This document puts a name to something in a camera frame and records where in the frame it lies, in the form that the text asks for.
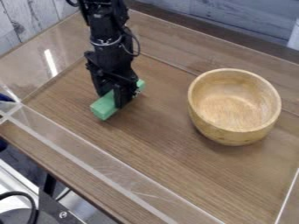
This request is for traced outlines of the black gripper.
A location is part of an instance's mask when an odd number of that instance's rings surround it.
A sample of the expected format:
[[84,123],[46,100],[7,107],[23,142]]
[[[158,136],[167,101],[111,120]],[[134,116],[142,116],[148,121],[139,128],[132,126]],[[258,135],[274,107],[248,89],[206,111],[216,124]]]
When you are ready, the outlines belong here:
[[115,105],[122,109],[136,95],[136,82],[139,80],[132,68],[136,56],[132,40],[118,40],[111,43],[91,42],[92,51],[86,51],[87,69],[91,74],[98,96],[104,96],[112,90]]

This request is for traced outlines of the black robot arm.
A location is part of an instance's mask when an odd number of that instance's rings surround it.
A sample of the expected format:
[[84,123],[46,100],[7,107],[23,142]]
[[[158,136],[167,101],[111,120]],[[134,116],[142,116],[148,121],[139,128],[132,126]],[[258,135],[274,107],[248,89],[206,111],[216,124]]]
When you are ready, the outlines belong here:
[[114,92],[112,102],[122,109],[136,96],[139,77],[132,68],[136,35],[127,27],[128,8],[124,0],[64,0],[79,8],[90,28],[92,51],[84,52],[87,69],[98,95]]

